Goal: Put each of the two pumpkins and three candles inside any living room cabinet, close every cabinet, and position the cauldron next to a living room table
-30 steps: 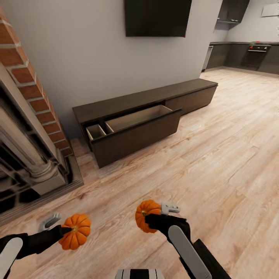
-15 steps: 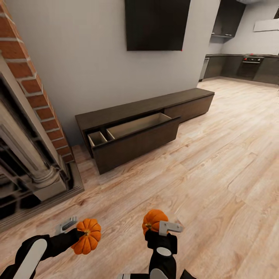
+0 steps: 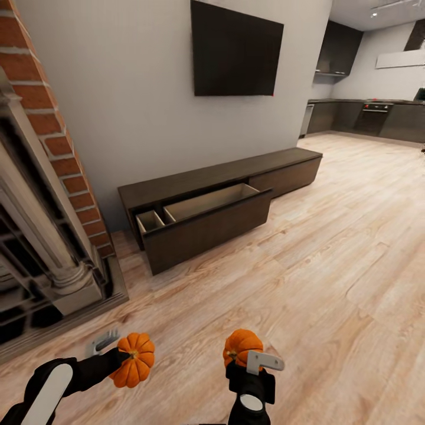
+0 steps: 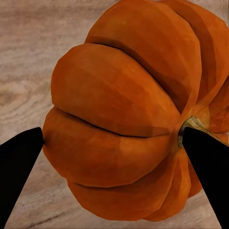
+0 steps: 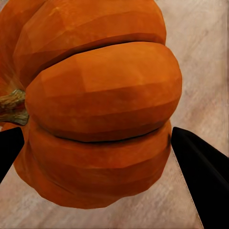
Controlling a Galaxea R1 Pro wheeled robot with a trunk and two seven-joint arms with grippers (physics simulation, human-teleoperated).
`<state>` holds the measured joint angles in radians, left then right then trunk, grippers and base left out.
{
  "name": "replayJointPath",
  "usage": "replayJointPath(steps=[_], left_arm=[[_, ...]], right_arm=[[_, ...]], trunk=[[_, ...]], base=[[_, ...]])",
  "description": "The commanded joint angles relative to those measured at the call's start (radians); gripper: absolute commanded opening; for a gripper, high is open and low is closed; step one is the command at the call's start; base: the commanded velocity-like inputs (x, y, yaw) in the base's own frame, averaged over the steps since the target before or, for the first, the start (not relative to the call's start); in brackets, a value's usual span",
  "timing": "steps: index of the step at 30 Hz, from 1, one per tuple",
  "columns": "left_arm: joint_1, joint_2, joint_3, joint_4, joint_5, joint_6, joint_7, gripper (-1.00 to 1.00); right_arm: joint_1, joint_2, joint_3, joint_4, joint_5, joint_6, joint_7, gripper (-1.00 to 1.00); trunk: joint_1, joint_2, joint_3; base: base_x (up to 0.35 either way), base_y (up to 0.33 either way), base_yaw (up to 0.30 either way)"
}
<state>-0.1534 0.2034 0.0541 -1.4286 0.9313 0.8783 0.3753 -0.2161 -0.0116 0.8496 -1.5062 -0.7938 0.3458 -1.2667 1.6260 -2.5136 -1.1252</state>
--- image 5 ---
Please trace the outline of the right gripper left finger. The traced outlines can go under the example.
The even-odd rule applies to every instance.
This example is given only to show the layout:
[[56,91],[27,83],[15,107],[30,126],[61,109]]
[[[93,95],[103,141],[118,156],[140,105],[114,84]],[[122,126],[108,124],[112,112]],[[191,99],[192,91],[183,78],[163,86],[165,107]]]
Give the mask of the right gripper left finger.
[[20,127],[12,128],[0,133],[0,183],[23,146],[24,138]]

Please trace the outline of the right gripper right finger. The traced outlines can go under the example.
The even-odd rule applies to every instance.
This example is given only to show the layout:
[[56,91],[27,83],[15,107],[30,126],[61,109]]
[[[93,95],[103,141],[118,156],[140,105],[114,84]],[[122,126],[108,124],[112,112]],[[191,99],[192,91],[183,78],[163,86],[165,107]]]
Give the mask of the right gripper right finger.
[[178,127],[171,146],[204,229],[229,229],[229,158]]

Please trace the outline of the pumpkin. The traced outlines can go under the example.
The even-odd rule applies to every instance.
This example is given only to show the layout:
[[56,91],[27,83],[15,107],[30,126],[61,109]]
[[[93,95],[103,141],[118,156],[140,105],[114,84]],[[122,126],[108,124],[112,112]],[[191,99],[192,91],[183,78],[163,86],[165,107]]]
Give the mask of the pumpkin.
[[18,176],[62,207],[105,208],[162,176],[182,74],[154,0],[9,0],[0,126]]

